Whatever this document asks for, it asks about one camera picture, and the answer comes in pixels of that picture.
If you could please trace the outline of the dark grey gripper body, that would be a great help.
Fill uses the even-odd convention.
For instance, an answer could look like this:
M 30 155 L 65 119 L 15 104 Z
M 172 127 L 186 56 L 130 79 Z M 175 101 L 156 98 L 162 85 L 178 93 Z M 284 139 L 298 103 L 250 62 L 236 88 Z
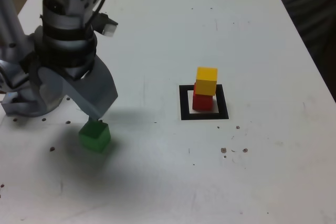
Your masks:
M 78 80 L 83 78 L 87 73 L 90 73 L 93 69 L 93 64 L 82 65 L 72 68 L 64 68 L 65 80 Z

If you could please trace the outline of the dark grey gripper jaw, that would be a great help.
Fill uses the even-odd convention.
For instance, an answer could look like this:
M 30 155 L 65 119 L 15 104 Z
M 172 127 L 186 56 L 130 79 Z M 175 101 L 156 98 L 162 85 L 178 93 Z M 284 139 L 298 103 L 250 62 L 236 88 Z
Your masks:
M 29 64 L 29 80 L 33 95 L 40 109 L 46 108 L 45 85 L 39 77 L 41 64 L 37 58 L 33 58 Z

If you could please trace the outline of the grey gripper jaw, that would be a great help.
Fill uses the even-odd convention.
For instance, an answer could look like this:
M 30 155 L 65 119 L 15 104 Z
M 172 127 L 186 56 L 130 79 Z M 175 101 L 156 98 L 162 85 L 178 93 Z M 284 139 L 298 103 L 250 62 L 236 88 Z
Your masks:
M 46 67 L 39 68 L 38 76 L 48 95 L 69 96 L 92 119 L 102 118 L 118 97 L 108 67 L 97 56 L 84 76 L 77 80 Z

